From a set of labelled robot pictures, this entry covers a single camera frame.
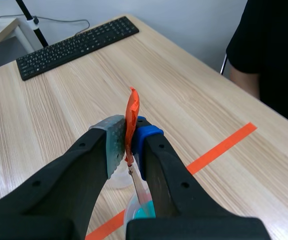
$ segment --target orange tape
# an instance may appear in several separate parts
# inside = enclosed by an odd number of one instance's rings
[[[253,131],[255,131],[257,127],[253,125],[251,122],[243,126],[241,129],[230,135],[228,138],[223,140],[220,144],[212,148],[210,151],[193,161],[191,164],[187,166],[187,170],[193,175],[198,172],[203,167],[207,166],[213,160],[218,158],[221,154],[229,150],[231,147],[236,145],[242,139],[247,137]],[[95,229],[89,235],[86,236],[86,240],[102,240],[112,232],[116,231],[118,228],[123,226],[124,222],[124,212],[121,211],[115,217],[108,220],[102,226]]]
[[[102,240],[112,232],[116,231],[120,228],[124,223],[124,212],[125,210],[121,211],[116,216],[112,217],[102,226],[96,228],[92,231],[89,235],[86,236],[85,240]]]
[[[247,137],[253,131],[255,131],[257,127],[253,125],[251,122],[243,126],[241,129],[230,135],[228,138],[223,140],[220,144],[212,148],[210,151],[193,161],[191,164],[187,166],[187,170],[193,175],[198,172],[203,167],[210,164],[213,160],[218,158],[221,154],[229,150],[231,147],[236,145],[242,139]]]

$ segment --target wood grain surface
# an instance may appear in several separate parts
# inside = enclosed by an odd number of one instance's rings
[[[90,125],[124,114],[133,86],[140,115],[162,128],[188,165],[248,122],[258,129],[195,178],[221,206],[259,217],[288,240],[288,120],[128,16],[140,33],[28,81],[0,67],[0,198],[63,154]],[[105,186],[88,232],[134,193]],[[124,239],[121,227],[107,239]]]

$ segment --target black cable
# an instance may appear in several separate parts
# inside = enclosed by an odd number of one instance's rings
[[[2,15],[2,16],[0,16],[0,18],[2,17],[2,18],[10,18],[10,17],[19,17],[19,16],[24,16],[24,14],[15,14],[15,15]],[[90,27],[90,23],[89,23],[89,21],[87,20],[87,19],[78,19],[78,20],[58,20],[58,19],[52,19],[52,18],[49,18],[49,17],[42,17],[42,16],[33,16],[34,18],[36,17],[36,18],[40,18],[40,19],[45,19],[45,20],[50,20],[50,21],[56,21],[56,22],[59,22],[59,23],[76,23],[76,22],[87,22],[87,24],[88,24],[88,27],[86,27],[86,28],[84,28],[84,29],[82,29],[81,31],[78,31],[75,35],[77,35],[77,34],[79,34],[80,32],[83,32],[83,31],[85,31],[86,29],[88,29],[89,27]]]

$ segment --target orange plastic piece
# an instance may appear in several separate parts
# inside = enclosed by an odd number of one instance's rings
[[[139,112],[139,95],[135,88],[130,87],[132,93],[129,97],[127,108],[126,108],[126,135],[125,135],[125,161],[129,166],[134,162],[133,154],[131,150],[132,138],[136,129],[136,122]]]

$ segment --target black pole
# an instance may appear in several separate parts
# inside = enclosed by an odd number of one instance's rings
[[[33,17],[32,15],[29,13],[27,7],[25,6],[25,4],[23,3],[22,0],[16,0],[18,6],[20,7],[20,9],[22,10],[23,14],[25,15],[27,20],[32,20]],[[36,34],[38,40],[40,41],[40,43],[42,44],[43,47],[47,47],[48,43],[46,41],[46,39],[44,38],[42,32],[39,30],[39,28],[33,30],[34,33]]]

